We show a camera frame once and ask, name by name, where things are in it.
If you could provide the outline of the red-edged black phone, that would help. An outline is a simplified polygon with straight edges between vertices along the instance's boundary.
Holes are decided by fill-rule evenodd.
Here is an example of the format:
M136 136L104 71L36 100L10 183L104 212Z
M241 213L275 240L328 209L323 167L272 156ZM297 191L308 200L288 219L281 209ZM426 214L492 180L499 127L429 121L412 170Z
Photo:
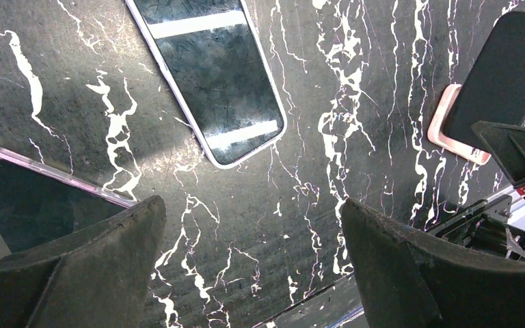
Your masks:
M134 204L0 147L0 259L84 229Z

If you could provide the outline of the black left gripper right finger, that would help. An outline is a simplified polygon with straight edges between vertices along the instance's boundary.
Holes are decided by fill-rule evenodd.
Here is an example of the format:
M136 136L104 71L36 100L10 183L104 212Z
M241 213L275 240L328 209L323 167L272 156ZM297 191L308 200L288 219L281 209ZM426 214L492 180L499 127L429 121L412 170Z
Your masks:
M370 327L525 327L525 262L454 245L351 199L341 224Z

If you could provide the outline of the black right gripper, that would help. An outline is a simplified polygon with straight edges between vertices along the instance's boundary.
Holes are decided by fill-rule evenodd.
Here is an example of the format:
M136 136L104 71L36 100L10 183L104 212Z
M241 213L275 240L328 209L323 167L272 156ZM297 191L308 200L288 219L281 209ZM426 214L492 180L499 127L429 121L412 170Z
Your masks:
M478 121L474 134L513 186L460 210L429 234L485 254L525 262L525 127Z

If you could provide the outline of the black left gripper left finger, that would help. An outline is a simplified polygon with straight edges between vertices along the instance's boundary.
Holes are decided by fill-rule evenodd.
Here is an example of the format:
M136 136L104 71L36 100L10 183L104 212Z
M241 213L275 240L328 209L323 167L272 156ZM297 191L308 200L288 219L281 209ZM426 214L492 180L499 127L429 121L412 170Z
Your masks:
M166 216L155 195L0 259L0 327L137 327Z

